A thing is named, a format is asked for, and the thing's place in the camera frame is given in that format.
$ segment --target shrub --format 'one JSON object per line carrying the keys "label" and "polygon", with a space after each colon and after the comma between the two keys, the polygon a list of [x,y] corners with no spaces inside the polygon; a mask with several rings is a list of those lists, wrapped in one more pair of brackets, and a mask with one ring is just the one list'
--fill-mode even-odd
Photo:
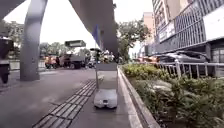
{"label": "shrub", "polygon": [[224,82],[214,78],[172,78],[152,65],[125,65],[132,80],[162,79],[171,91],[153,89],[148,81],[131,81],[161,127],[221,128],[224,126]]}

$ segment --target building facade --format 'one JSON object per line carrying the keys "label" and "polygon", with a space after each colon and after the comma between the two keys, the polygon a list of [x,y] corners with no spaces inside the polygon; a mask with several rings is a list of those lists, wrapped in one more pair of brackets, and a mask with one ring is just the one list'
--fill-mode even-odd
{"label": "building facade", "polygon": [[192,0],[152,0],[156,31],[159,32]]}
{"label": "building facade", "polygon": [[224,0],[194,0],[157,33],[156,52],[191,50],[224,62]]}
{"label": "building facade", "polygon": [[147,26],[147,28],[151,32],[151,36],[149,40],[153,40],[153,38],[155,37],[155,32],[156,32],[153,12],[144,12],[143,21],[144,21],[144,24]]}

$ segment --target signboard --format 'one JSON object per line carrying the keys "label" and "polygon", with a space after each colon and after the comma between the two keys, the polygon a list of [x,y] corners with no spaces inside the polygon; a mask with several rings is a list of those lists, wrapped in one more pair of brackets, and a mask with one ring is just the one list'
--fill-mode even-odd
{"label": "signboard", "polygon": [[67,47],[85,47],[86,43],[82,40],[66,41],[65,46],[67,46]]}
{"label": "signboard", "polygon": [[174,23],[170,22],[161,32],[159,32],[159,42],[166,40],[175,34]]}
{"label": "signboard", "polygon": [[203,17],[206,40],[224,37],[224,5]]}

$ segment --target road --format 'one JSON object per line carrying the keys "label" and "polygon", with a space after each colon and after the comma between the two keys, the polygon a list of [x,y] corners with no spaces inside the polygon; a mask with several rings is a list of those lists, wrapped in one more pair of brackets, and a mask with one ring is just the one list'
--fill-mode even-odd
{"label": "road", "polygon": [[81,84],[95,78],[94,70],[59,70],[42,72],[41,79],[20,82],[18,72],[10,76],[0,94],[0,128],[31,128],[49,111],[68,99]]}

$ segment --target overpass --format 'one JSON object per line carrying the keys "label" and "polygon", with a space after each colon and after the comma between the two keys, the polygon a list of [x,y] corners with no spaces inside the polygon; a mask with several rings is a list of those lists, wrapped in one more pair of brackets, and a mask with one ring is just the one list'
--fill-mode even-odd
{"label": "overpass", "polygon": [[[0,19],[25,0],[0,0]],[[118,53],[113,0],[69,0],[86,29],[92,33],[96,25],[104,48]],[[20,79],[33,81],[39,79],[40,30],[48,0],[31,0],[25,19],[24,41],[20,54]]]}

